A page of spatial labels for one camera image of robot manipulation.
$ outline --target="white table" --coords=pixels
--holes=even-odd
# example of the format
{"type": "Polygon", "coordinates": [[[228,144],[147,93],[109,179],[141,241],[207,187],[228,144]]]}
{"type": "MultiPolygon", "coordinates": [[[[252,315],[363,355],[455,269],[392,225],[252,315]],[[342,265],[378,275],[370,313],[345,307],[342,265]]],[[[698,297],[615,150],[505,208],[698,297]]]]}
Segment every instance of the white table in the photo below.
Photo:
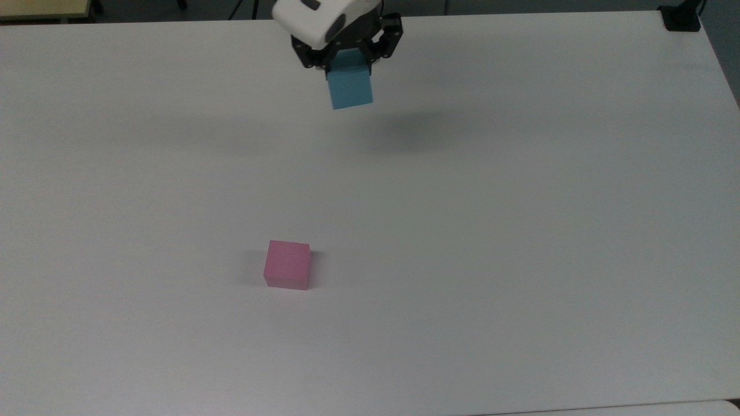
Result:
{"type": "Polygon", "coordinates": [[[272,21],[0,27],[3,413],[737,396],[740,112],[704,32],[405,25],[342,111],[272,21]],[[266,286],[270,239],[311,244],[308,292],[266,286]]]}

